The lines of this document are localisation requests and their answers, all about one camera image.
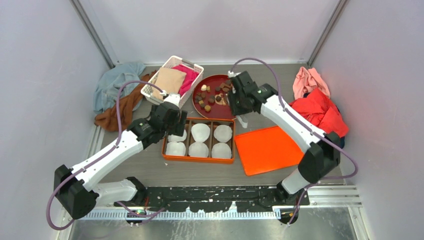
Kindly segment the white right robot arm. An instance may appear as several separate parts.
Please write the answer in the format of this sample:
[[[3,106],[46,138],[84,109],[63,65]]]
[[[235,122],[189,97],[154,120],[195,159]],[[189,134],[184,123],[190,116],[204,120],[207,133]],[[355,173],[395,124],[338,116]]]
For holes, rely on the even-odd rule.
[[[258,86],[247,71],[228,72],[232,90],[227,94],[230,111],[243,128],[245,115],[256,112],[280,127],[303,152],[296,169],[276,185],[276,196],[283,205],[291,205],[300,190],[318,183],[340,164],[340,137],[308,122],[286,103],[269,84]]]

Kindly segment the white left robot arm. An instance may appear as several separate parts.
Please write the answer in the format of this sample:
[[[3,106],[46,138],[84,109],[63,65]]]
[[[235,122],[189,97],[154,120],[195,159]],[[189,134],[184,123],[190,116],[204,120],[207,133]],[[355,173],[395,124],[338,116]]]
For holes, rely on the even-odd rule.
[[[171,93],[159,105],[152,105],[147,118],[134,120],[119,137],[87,160],[71,168],[55,170],[55,197],[77,220],[95,207],[114,203],[141,206],[147,197],[146,187],[135,177],[100,183],[113,169],[131,156],[157,144],[166,135],[182,136],[187,112],[179,107],[181,96]]]

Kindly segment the silver tongs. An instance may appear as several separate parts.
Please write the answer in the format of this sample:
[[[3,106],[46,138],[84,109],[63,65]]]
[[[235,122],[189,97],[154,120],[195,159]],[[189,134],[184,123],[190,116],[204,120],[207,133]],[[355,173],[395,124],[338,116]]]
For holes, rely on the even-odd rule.
[[[248,120],[244,114],[236,115],[236,119],[244,129],[248,127]]]

